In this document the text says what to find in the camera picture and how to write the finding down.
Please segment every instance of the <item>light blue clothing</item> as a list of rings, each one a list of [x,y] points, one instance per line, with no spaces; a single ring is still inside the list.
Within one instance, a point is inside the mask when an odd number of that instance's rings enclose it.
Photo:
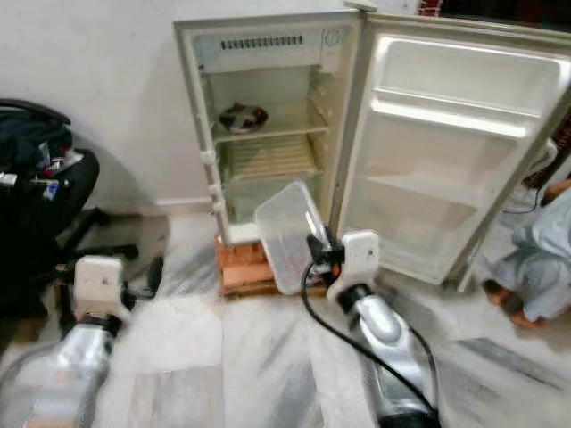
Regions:
[[[517,249],[493,265],[494,279],[519,294],[530,321],[555,317],[571,304],[571,189],[512,240]]]

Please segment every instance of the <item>person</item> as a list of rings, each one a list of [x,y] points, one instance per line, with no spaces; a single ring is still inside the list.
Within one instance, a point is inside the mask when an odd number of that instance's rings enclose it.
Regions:
[[[548,188],[542,211],[512,235],[516,249],[492,265],[490,302],[510,320],[542,328],[571,303],[571,180]]]

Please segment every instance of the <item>marble floor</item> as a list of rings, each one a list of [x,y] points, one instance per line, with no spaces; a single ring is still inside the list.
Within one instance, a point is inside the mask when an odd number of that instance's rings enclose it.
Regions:
[[[509,251],[510,230],[522,217],[498,221],[479,276]],[[128,266],[135,288],[144,285],[152,257],[166,255],[157,298],[138,303],[120,332],[95,427],[375,426],[357,356],[314,324],[297,298],[220,298],[215,233],[208,214],[117,218],[86,240],[137,242],[141,257]],[[488,304],[479,287],[458,295],[390,272],[381,275],[380,287],[434,348],[448,426],[567,426],[568,313],[542,333],[526,333]],[[343,327],[336,306],[313,303]],[[40,341],[56,338],[50,319]],[[3,365],[20,348],[12,345]],[[511,417],[504,420],[507,408]]]

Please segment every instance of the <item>chair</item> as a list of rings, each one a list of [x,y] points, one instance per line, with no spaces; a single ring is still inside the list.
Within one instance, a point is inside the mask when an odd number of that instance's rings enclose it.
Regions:
[[[70,125],[70,119],[58,111],[45,106],[22,100],[0,99],[0,109],[17,109],[26,111],[31,118],[56,120],[63,125]],[[88,150],[77,150],[83,159],[65,169],[55,178],[68,180],[70,190],[65,197],[56,195],[52,202],[43,200],[41,193],[33,193],[21,199],[16,198],[8,207],[2,207],[0,214],[0,261],[4,263],[5,287],[0,283],[0,303],[2,292],[24,299],[24,310],[20,305],[7,305],[0,315],[12,317],[41,317],[47,315],[46,309],[39,300],[44,287],[59,279],[60,284],[70,284],[73,279],[74,261],[84,255],[124,255],[127,259],[138,257],[138,249],[134,244],[121,246],[104,246],[77,250],[78,245],[94,225],[106,226],[109,216],[98,208],[91,209],[81,220],[77,228],[63,245],[58,245],[56,237],[68,228],[76,219],[93,192],[99,175],[99,162]],[[70,308],[70,292],[68,286],[60,286],[62,328],[69,327],[74,321]]]

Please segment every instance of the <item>white refrigerator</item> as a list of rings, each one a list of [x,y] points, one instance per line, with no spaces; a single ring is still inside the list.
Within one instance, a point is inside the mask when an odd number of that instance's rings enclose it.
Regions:
[[[302,180],[334,231],[376,230],[383,267],[430,284],[466,272],[571,101],[554,31],[353,10],[174,29],[224,243]],[[234,103],[269,118],[231,133]]]

